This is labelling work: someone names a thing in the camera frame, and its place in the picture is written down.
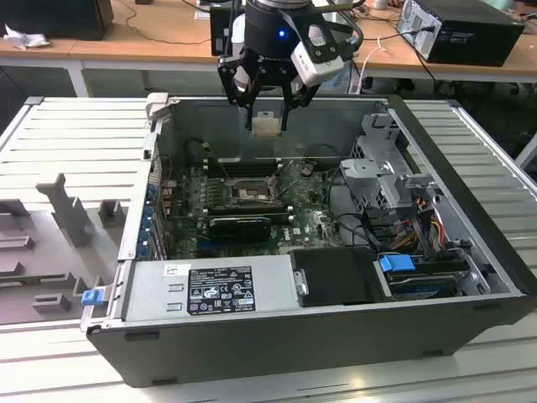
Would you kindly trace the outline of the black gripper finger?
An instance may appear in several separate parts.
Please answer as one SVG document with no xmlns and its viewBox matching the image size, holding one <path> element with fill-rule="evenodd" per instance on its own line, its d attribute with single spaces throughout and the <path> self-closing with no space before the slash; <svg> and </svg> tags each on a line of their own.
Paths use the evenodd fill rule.
<svg viewBox="0 0 537 403">
<path fill-rule="evenodd" d="M 263 57 L 254 51 L 242 51 L 237 57 L 220 56 L 217 72 L 227 100 L 247 111 L 245 129 L 253 126 L 253 104 L 260 93 L 263 78 Z"/>
<path fill-rule="evenodd" d="M 307 86 L 299 76 L 291 79 L 290 75 L 282 75 L 279 84 L 284 97 L 280 109 L 280 130 L 286 131 L 290 111 L 309 106 L 320 85 Z"/>
</svg>

